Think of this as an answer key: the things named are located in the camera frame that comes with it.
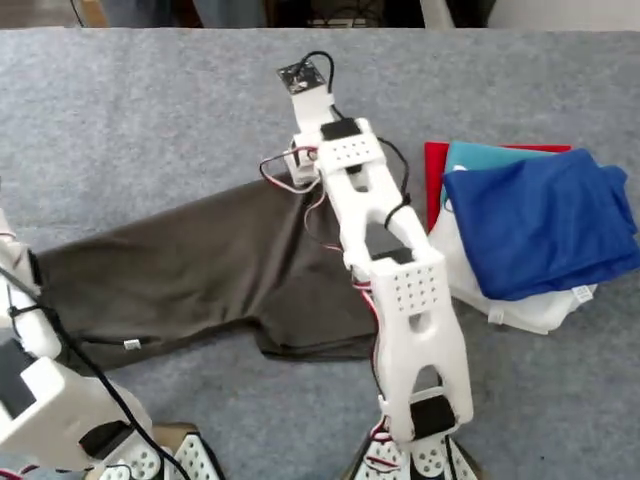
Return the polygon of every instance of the white bracket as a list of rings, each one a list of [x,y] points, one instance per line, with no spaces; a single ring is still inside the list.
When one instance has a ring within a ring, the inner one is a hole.
[[[402,453],[393,442],[372,441],[353,480],[411,480],[414,478],[412,466],[423,479],[453,480],[453,469],[458,480],[479,480],[481,473],[470,464],[456,442],[450,439],[449,444],[451,464],[442,436],[414,442],[410,453]],[[390,467],[378,460],[397,466]]]

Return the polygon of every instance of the blue towel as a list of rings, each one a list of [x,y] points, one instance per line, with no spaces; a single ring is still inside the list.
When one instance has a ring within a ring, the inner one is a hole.
[[[494,147],[479,143],[451,142],[447,152],[447,163],[444,173],[462,166],[467,170],[487,170],[489,168],[506,167],[512,163],[528,158],[553,155],[539,150],[521,150],[518,148]],[[440,193],[440,205],[447,201],[446,188]]]
[[[640,267],[626,174],[586,150],[444,176],[482,293],[522,298]]]

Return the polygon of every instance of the gray carpet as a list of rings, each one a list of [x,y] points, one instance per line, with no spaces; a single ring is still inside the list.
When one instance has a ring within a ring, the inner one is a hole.
[[[42,250],[258,178],[294,132],[274,71],[316,48],[342,111],[411,159],[421,212],[427,139],[584,146],[640,207],[640,34],[49,29],[0,33],[8,217]],[[458,308],[476,408],[459,438],[491,478],[637,478],[639,278],[549,337]],[[366,363],[269,361],[246,333],[113,378],[155,420],[196,422],[238,480],[334,479],[377,415]]]

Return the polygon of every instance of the black plastic part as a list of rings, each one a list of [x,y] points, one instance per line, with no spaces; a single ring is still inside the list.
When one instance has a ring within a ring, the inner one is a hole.
[[[31,250],[27,250],[29,254],[29,264],[31,266],[31,275],[33,276],[33,283],[42,286],[42,272],[40,271],[40,264],[38,263],[38,257]]]
[[[307,60],[302,67],[299,63],[294,63],[281,68],[278,70],[278,76],[290,95],[306,92],[327,83],[310,60]]]
[[[445,432],[456,425],[451,404],[443,395],[412,403],[410,409],[416,440]]]
[[[20,376],[33,362],[35,359],[22,350],[17,340],[12,338],[0,345],[0,402],[11,418],[17,418],[36,402]]]
[[[381,260],[383,258],[391,258],[398,265],[413,262],[411,249],[407,247],[396,248],[395,250],[389,250],[388,252],[377,253],[371,256],[371,260]]]
[[[133,433],[133,427],[121,420],[103,423],[80,439],[80,446],[92,458],[104,460]]]
[[[362,164],[360,165],[351,165],[350,167],[345,168],[349,175],[355,175],[356,173],[360,173],[362,171]]]
[[[360,135],[362,131],[353,118],[343,118],[336,122],[325,123],[320,127],[324,140],[339,140],[341,138]]]

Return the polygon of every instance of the white cloth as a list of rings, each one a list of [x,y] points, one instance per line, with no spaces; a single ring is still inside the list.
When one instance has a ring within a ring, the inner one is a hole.
[[[450,202],[440,211],[438,221],[429,234],[429,242],[446,258],[451,295],[487,314],[491,323],[547,334],[558,328],[569,313],[588,301],[596,288],[596,285],[587,287],[588,291],[583,288],[582,295],[566,290],[534,295],[515,302],[489,300],[480,291],[467,260]]]

